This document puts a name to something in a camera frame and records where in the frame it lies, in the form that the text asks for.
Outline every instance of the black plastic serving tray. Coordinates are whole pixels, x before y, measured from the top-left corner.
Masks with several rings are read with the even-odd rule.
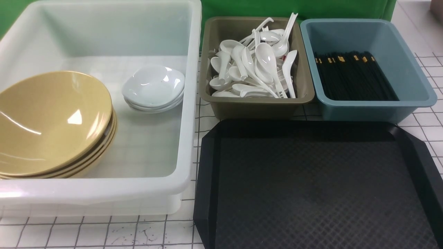
[[[206,249],[443,248],[443,181],[389,123],[225,120],[202,140]]]

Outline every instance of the stack of yellow bowls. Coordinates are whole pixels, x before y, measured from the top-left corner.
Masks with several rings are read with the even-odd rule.
[[[70,71],[18,82],[0,93],[0,179],[81,177],[117,131],[98,79]]]

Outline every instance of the chopsticks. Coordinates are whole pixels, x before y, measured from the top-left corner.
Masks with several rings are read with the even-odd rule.
[[[339,101],[398,101],[375,58],[369,52],[315,53],[323,91]]]

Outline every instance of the green backdrop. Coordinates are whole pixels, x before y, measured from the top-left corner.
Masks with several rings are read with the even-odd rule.
[[[8,31],[26,6],[36,0],[0,0],[0,37]],[[213,16],[310,18],[377,18],[390,21],[395,0],[202,0],[204,23]]]

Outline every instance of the blue plastic container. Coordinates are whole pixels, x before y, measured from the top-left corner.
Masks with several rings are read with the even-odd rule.
[[[324,120],[399,123],[437,96],[394,25],[378,19],[309,19],[300,25]],[[369,51],[400,101],[335,101],[325,96],[314,52]]]

